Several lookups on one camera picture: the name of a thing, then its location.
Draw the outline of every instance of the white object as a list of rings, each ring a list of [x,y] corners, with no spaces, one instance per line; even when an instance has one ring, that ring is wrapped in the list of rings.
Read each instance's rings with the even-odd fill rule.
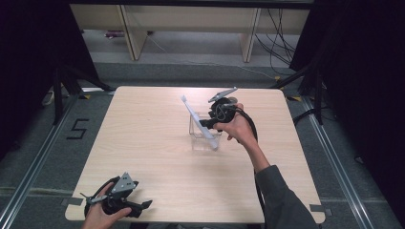
[[[202,126],[200,123],[200,118],[199,116],[193,111],[193,109],[188,105],[187,103],[187,98],[185,98],[185,95],[181,97],[181,101],[184,102],[185,107],[187,108],[188,112],[191,114],[193,117],[194,122],[196,125],[199,127],[200,131],[202,132],[203,136],[208,140],[209,144],[211,145],[212,149],[215,151],[218,149],[218,142],[215,140],[215,137],[209,133],[208,128]]]

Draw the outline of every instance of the fingers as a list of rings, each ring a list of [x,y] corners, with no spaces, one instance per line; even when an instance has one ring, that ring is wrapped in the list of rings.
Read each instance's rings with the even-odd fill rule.
[[[236,107],[240,108],[241,110],[244,109],[244,104],[242,104],[242,103],[237,103],[235,105],[236,105]]]
[[[111,186],[113,186],[113,185],[114,185],[113,182],[108,183],[108,184],[98,193],[98,196],[99,196],[99,197],[103,196],[103,195],[107,192],[107,190],[108,190]]]
[[[226,128],[226,123],[217,122],[214,124],[213,128],[218,131],[220,131],[220,130],[224,131],[224,128]]]
[[[121,210],[117,211],[116,213],[112,214],[111,217],[113,218],[114,221],[119,220],[121,218],[124,218],[128,216],[132,211],[131,208],[122,208]]]

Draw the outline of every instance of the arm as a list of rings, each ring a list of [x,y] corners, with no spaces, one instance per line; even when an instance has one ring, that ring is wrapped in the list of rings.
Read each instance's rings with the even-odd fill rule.
[[[246,149],[256,172],[256,180],[265,199],[265,218],[268,228],[317,228],[315,221],[301,200],[289,190],[277,166],[270,166],[248,122],[236,113],[229,123],[217,123],[216,130],[236,138]]]

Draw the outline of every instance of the gray carpet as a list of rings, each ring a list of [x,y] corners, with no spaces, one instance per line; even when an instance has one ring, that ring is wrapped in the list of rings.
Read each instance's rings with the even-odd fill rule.
[[[184,66],[184,65],[126,65],[96,64],[103,82],[113,87],[166,86],[166,87],[239,87],[267,88],[275,83],[274,76],[280,75],[271,68],[249,68],[252,73],[236,67],[223,66]],[[292,73],[288,69],[276,69],[280,73]],[[93,87],[80,82],[83,87]],[[287,85],[283,92],[286,96],[297,95],[299,80]],[[67,221],[65,207],[60,203],[68,198],[84,167],[93,146],[96,134],[112,99],[111,95],[92,95],[89,99],[79,99],[71,111],[63,130],[44,164],[32,191],[21,208],[11,228],[78,228],[80,222]],[[304,106],[298,101],[288,101],[291,117],[303,113]],[[334,118],[332,110],[323,111],[324,127],[339,154],[358,194],[365,202],[372,216],[375,228],[401,228],[389,205],[373,183],[367,169],[355,162],[355,151],[346,139],[344,130]],[[80,133],[71,131],[78,118],[88,121],[79,122],[80,128],[87,129],[81,139],[67,139]],[[53,107],[41,110],[32,121],[24,138],[22,147],[9,152],[0,162],[0,207],[7,204],[12,188],[18,185],[31,161],[38,152],[53,122]],[[313,180],[325,208],[331,209],[323,228],[358,228],[352,210],[338,184],[323,148],[307,117],[296,126]],[[119,223],[114,228],[128,228],[128,223]]]

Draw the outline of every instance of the clear plastic stand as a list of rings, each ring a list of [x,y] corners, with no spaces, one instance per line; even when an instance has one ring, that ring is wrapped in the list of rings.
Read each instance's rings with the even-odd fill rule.
[[[207,116],[201,116],[198,114],[200,119],[210,119],[210,117]],[[218,132],[217,130],[209,130],[209,132],[214,136],[215,141],[217,144],[220,144],[220,138],[222,133]],[[194,122],[193,117],[190,115],[190,124],[189,124],[189,129],[188,133],[191,136],[191,147],[193,151],[214,151],[212,148],[211,144],[209,143],[208,139],[205,138],[199,127],[196,125]]]

